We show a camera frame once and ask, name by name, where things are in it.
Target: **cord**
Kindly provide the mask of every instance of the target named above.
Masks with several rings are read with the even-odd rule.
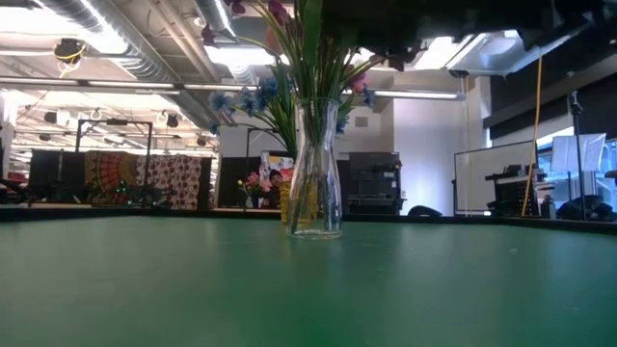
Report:
[[[71,59],[70,64],[73,64],[73,60],[74,60],[75,58],[79,57],[82,53],[84,53],[84,51],[86,50],[86,47],[87,47],[87,46],[88,46],[87,44],[84,44],[84,45],[81,47],[81,49],[79,50],[79,52],[77,52],[77,53],[73,53],[73,54],[71,54],[71,55],[67,55],[67,56],[64,56],[64,57],[63,57],[63,56],[59,56],[59,55],[54,54],[54,56],[55,56],[56,58],[60,59],[60,60],[67,60],[67,59]]]
[[[73,57],[71,57],[71,58],[70,58],[70,63],[68,64],[68,66],[69,66],[69,65],[71,65],[71,64],[73,63],[73,61],[75,60],[75,58],[77,58],[77,56],[78,56],[78,55],[79,55],[79,54],[77,54],[77,55],[74,55],[74,54],[73,54],[73,55],[72,55]],[[61,79],[62,79],[63,77],[65,77],[65,75],[66,75],[67,73],[69,73],[69,72],[71,72],[71,71],[75,71],[76,69],[78,69],[78,68],[80,67],[80,65],[79,65],[79,64],[77,64],[75,67],[71,67],[71,68],[69,68],[68,66],[66,66],[66,67],[62,70],[62,72],[60,73],[60,76],[59,76],[58,78],[61,78]],[[41,95],[41,96],[40,96],[40,98],[37,100],[37,102],[35,102],[32,106],[30,106],[30,108],[29,108],[28,110],[26,110],[26,112],[24,112],[23,114],[19,115],[19,117],[17,117],[17,119],[15,120],[15,123],[17,123],[17,121],[18,121],[19,119],[21,119],[21,118],[23,118],[23,117],[26,117],[26,116],[28,116],[30,113],[34,112],[34,111],[36,110],[37,105],[38,105],[41,101],[43,101],[43,100],[45,99],[45,97],[49,94],[49,92],[51,92],[51,91],[47,91],[47,92],[45,92],[43,95]]]
[[[542,95],[542,53],[538,59],[538,81],[536,84],[536,120],[533,125],[533,142],[531,143],[531,155],[529,160],[529,173],[527,174],[527,184],[524,189],[523,210],[521,217],[524,217],[524,212],[527,209],[527,200],[529,199],[529,189],[531,188],[531,177],[533,176],[533,162],[536,156],[536,141],[538,140],[538,123],[540,121],[540,96]]]

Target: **stage light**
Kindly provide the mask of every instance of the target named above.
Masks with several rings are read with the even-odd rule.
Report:
[[[55,124],[58,121],[58,114],[56,112],[45,112],[43,119],[48,123]]]
[[[177,121],[177,115],[167,115],[167,126],[177,127],[179,122]]]
[[[205,145],[207,145],[208,142],[205,140],[205,137],[203,135],[200,135],[197,138],[197,146],[199,147],[205,147]]]

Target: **blue flower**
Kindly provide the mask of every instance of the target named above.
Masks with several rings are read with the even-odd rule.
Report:
[[[366,87],[366,85],[364,85],[362,95],[364,95],[364,105],[373,108],[373,106],[375,105],[375,91],[371,91],[369,88]]]
[[[212,135],[218,135],[219,134],[219,124],[214,123],[214,122],[210,124],[210,133]]]
[[[240,93],[240,109],[249,114],[249,117],[252,117],[256,106],[257,100],[255,100],[253,94],[244,87]]]
[[[277,95],[279,83],[274,77],[262,78],[259,80],[259,91],[264,97],[274,97]]]
[[[345,116],[336,121],[336,134],[345,133],[345,125],[349,123],[349,116]]]
[[[225,96],[223,92],[214,92],[208,97],[210,107],[214,112],[222,112],[231,115],[235,112],[233,100],[230,96]]]

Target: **pink flower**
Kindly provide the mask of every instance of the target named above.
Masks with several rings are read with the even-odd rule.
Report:
[[[351,81],[351,89],[354,93],[363,93],[366,87],[366,73],[363,73]]]
[[[252,172],[249,177],[247,177],[247,185],[254,185],[259,182],[259,174]]]
[[[274,53],[281,55],[282,49],[281,44],[279,43],[279,39],[277,39],[277,35],[274,32],[274,29],[270,25],[266,28],[266,47],[270,48]]]
[[[261,189],[268,193],[270,192],[270,188],[272,188],[272,183],[270,183],[269,179],[266,180],[262,180],[261,182],[259,182],[259,184],[261,185]]]

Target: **patterned fabric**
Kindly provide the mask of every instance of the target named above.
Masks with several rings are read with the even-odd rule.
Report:
[[[89,203],[125,204],[127,195],[116,193],[121,180],[133,185],[137,179],[137,155],[125,152],[86,152],[86,185]]]
[[[146,157],[137,163],[137,184],[144,183]],[[197,209],[200,191],[201,159],[186,155],[151,155],[148,184],[171,191],[172,209]]]

